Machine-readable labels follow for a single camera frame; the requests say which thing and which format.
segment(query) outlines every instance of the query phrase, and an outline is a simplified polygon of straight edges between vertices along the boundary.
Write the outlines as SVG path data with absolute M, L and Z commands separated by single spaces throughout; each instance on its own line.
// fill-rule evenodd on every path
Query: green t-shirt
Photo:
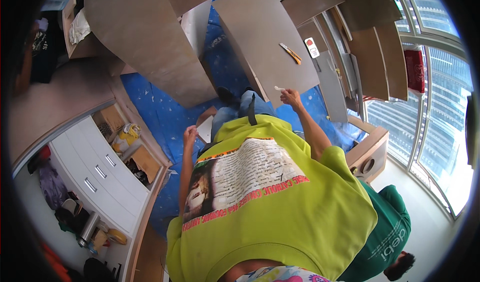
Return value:
M 173 282 L 214 281 L 237 263 L 270 259 L 336 279 L 377 222 L 339 147 L 321 159 L 268 115 L 225 123 L 194 166 L 183 217 L 167 231 Z
M 383 272 L 402 252 L 410 235 L 410 216 L 394 185 L 376 193 L 361 182 L 378 214 L 367 243 L 340 276 L 339 281 L 362 282 Z

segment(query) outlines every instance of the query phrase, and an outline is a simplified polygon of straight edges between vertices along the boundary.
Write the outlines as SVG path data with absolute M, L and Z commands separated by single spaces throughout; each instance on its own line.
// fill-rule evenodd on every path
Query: metal cylinder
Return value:
M 78 238 L 78 243 L 83 246 L 87 247 L 88 243 L 90 242 L 90 238 L 92 237 L 93 231 L 95 231 L 95 227 L 99 223 L 100 216 L 92 211 L 90 213 L 90 217 L 88 218 L 87 222 L 83 230 L 81 231 L 80 237 Z

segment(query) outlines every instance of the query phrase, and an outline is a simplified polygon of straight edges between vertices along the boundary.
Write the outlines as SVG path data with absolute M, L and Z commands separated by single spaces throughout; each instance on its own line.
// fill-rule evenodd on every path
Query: window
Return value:
M 465 116 L 473 91 L 459 34 L 439 0 L 395 0 L 405 44 L 422 47 L 425 94 L 408 101 L 367 101 L 366 118 L 390 131 L 389 154 L 431 190 L 455 219 L 465 206 L 473 176 L 467 165 Z

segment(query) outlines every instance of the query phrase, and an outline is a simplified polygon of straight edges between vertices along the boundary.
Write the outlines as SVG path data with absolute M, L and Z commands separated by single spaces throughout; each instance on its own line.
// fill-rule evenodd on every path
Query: white drawer cabinet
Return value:
M 122 183 L 122 185 L 137 200 L 145 201 L 148 191 L 145 186 L 123 165 L 123 162 L 113 151 L 108 142 L 100 133 L 97 125 L 89 116 L 77 125 L 81 132 L 87 137 L 90 145 L 95 149 L 95 153 L 102 161 L 103 165 Z
M 100 217 L 132 235 L 149 190 L 129 171 L 89 116 L 50 143 L 65 184 Z
M 75 152 L 74 147 L 65 133 L 51 142 L 51 149 L 54 150 L 52 154 L 55 154 L 55 157 L 59 159 L 59 164 L 63 165 L 64 170 L 71 176 L 71 179 L 70 177 L 62 176 L 67 187 L 72 188 L 69 190 L 78 192 L 77 189 L 74 188 L 76 186 L 92 205 L 107 215 L 114 223 L 119 225 L 122 230 L 125 232 L 131 231 L 135 223 L 134 215 L 128 212 L 127 209 L 102 187 Z

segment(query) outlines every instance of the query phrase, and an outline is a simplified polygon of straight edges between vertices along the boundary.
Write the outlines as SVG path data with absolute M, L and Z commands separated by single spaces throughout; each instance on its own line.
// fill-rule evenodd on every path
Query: floor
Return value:
M 208 20 L 207 35 L 203 62 L 208 64 L 215 85 L 224 86 L 238 97 L 249 86 L 248 79 L 233 52 L 233 49 L 219 23 L 218 13 L 211 8 Z M 167 157 L 174 164 L 169 182 L 159 193 L 153 207 L 150 222 L 153 228 L 166 237 L 170 219 L 178 215 L 178 185 L 183 158 L 183 132 L 186 127 L 196 123 L 200 114 L 210 106 L 217 109 L 223 106 L 220 100 L 212 99 L 190 109 L 185 109 L 169 95 L 153 86 L 139 74 L 120 76 L 130 99 L 141 117 L 162 147 Z M 301 95 L 302 102 L 316 123 L 325 131 L 332 144 L 348 152 L 353 142 L 362 137 L 360 131 L 349 123 L 332 123 L 327 119 L 327 109 L 318 86 Z M 279 118 L 289 122 L 293 130 L 302 131 L 302 125 L 290 106 L 283 105 L 276 109 Z M 203 148 L 197 139 L 197 151 Z
M 163 281 L 167 242 L 147 225 L 138 255 L 137 267 L 133 282 Z

